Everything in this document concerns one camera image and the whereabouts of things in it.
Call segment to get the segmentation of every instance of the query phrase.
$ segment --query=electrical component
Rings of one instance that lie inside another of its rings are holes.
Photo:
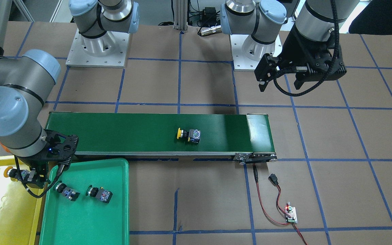
[[[31,188],[42,189],[45,185],[45,177],[41,176],[34,168],[31,171],[23,169],[19,172],[17,169],[9,166],[4,170],[4,177],[28,183]]]
[[[284,209],[285,212],[285,222],[297,224],[297,214],[296,208],[290,205],[290,202],[287,203]]]
[[[201,27],[213,27],[217,25],[216,8],[206,7],[202,10]]]
[[[113,193],[109,190],[105,190],[103,187],[97,188],[89,185],[86,191],[86,196],[95,197],[101,202],[109,203]]]
[[[202,37],[205,37],[205,36],[208,36],[208,35],[211,35],[211,34],[220,33],[220,32],[222,32],[222,26],[218,25],[218,26],[213,26],[211,28],[207,28],[207,29],[201,31],[200,35]]]
[[[75,201],[80,195],[78,191],[61,182],[55,187],[55,190],[71,201]]]
[[[271,174],[270,176],[269,176],[269,180],[274,184],[274,185],[279,185],[278,184],[278,181],[277,181],[277,177],[276,177],[276,174]]]
[[[199,130],[181,130],[181,128],[178,128],[178,133],[176,135],[176,138],[179,140],[179,138],[187,138],[187,142],[193,142],[193,143],[199,143],[200,141],[200,131]]]

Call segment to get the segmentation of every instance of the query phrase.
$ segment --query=metal post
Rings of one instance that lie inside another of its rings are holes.
[[[31,15],[30,11],[28,11],[25,3],[22,0],[13,0],[14,4],[16,4],[17,8],[19,9],[20,13],[29,21],[34,22],[33,16]]]
[[[187,0],[175,0],[175,21],[173,28],[180,31],[187,31]]]

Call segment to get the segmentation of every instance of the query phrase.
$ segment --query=black wire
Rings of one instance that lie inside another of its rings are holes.
[[[20,182],[22,183],[22,185],[23,185],[23,187],[26,189],[26,191],[27,191],[32,197],[35,197],[35,198],[41,198],[41,197],[43,197],[43,196],[53,187],[53,185],[54,185],[57,181],[59,181],[59,178],[60,178],[60,176],[61,176],[61,171],[57,171],[57,175],[55,176],[53,182],[50,183],[50,184],[48,185],[48,187],[47,187],[40,195],[36,195],[36,194],[34,194],[34,193],[30,190],[30,188],[28,188],[28,186],[27,186],[27,185],[25,184],[25,182],[23,181],[22,175],[20,174],[19,160],[17,159],[16,156],[14,156],[14,161],[15,161],[15,163],[16,163],[17,174],[19,174],[19,177],[20,177]]]
[[[303,96],[306,95],[307,93],[311,92],[312,90],[316,89],[317,87],[319,87],[328,77],[328,75],[332,72],[333,69],[333,64],[335,64],[336,59],[338,58],[338,51],[339,51],[339,47],[340,47],[340,27],[338,25],[338,14],[337,14],[337,7],[335,4],[335,0],[331,0],[331,7],[332,7],[332,14],[333,14],[333,27],[335,31],[335,45],[333,48],[333,56],[332,56],[332,60],[331,63],[329,65],[328,71],[323,75],[322,79],[320,79],[320,81],[318,81],[314,86],[312,86],[311,88],[300,92],[300,93],[290,93],[288,91],[285,91],[283,88],[281,88],[278,84],[278,82],[276,81],[276,77],[277,75],[274,76],[273,78],[273,83],[275,85],[275,87],[281,91],[281,93],[288,95],[288,96],[292,96],[292,97],[297,97],[297,96]]]
[[[197,2],[197,10],[198,10],[198,12],[200,13],[199,0],[196,0],[196,2]]]
[[[217,19],[217,14],[220,13],[221,11],[217,11],[216,14],[211,15],[207,20],[205,20],[205,22],[203,24],[200,25],[199,31],[197,31],[197,34],[200,36],[200,31],[202,30],[202,27],[209,21],[211,20],[214,16]]]
[[[166,21],[166,22],[161,22],[158,24],[159,26],[171,26],[173,25],[173,22],[171,21]]]
[[[175,12],[173,11],[173,0],[171,1],[171,14],[173,15],[173,22],[175,21]]]

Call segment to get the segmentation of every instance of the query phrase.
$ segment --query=metal mounting plate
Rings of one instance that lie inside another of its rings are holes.
[[[114,31],[112,33],[115,36],[118,47],[110,55],[97,57],[91,56],[84,51],[81,45],[81,34],[78,33],[77,29],[69,54],[67,55],[66,65],[74,67],[124,68],[128,51],[129,34]]]
[[[249,35],[230,35],[231,40],[231,51],[232,58],[234,60],[234,70],[235,71],[253,71],[257,67],[259,61],[254,61],[246,57],[241,50],[244,40],[246,40]],[[278,56],[282,51],[282,45],[279,39],[279,35],[276,37],[275,41],[275,52],[274,57]]]

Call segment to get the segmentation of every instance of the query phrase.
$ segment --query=motor controller board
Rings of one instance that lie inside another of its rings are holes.
[[[285,222],[297,224],[296,208],[290,205],[290,202],[285,206]]]

